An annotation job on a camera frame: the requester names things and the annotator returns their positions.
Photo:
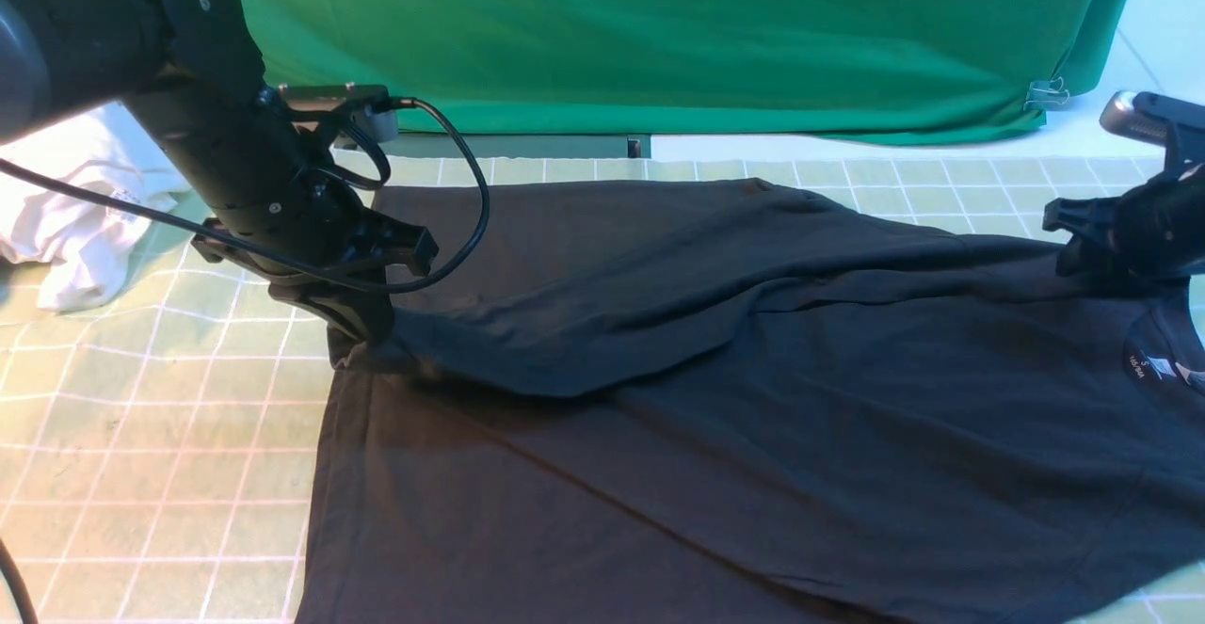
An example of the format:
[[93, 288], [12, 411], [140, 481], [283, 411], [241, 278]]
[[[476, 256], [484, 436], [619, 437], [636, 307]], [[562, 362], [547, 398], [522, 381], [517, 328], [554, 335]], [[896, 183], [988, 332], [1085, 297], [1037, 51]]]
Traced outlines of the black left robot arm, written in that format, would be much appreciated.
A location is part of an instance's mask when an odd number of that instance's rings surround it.
[[437, 247], [362, 204], [384, 158], [368, 181], [330, 152], [337, 136], [376, 143], [364, 120], [388, 112], [388, 89], [269, 86], [241, 0], [2, 0], [4, 142], [114, 100], [211, 208], [184, 222], [202, 259], [258, 273], [349, 340], [389, 335], [387, 269], [427, 277]]

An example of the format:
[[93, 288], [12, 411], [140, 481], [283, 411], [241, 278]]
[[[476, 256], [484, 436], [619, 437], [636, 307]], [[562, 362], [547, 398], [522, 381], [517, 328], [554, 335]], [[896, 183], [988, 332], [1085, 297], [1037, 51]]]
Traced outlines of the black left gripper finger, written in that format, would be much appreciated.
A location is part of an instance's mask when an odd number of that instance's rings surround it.
[[284, 284], [282, 304], [315, 314], [328, 328], [358, 343], [380, 343], [394, 328], [394, 307], [388, 295], [345, 288], [334, 282]]

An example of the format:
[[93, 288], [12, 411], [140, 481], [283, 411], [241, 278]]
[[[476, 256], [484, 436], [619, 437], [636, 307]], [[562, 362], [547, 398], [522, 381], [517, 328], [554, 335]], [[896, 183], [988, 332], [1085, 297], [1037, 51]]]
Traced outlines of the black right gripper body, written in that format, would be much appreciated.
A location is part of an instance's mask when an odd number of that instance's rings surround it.
[[1150, 182], [1119, 198], [1056, 199], [1046, 232], [1064, 231], [1064, 278], [1171, 282], [1204, 272], [1203, 182]]

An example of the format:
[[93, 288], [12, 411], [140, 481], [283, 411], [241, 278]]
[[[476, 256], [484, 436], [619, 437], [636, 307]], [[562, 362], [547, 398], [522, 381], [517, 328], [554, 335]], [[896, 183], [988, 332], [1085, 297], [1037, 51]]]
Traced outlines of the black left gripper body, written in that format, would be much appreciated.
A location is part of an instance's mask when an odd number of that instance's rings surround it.
[[229, 263], [280, 285], [327, 281], [362, 292], [400, 294], [433, 285], [439, 254], [427, 228], [349, 202], [266, 202], [221, 208], [192, 247], [211, 264]]

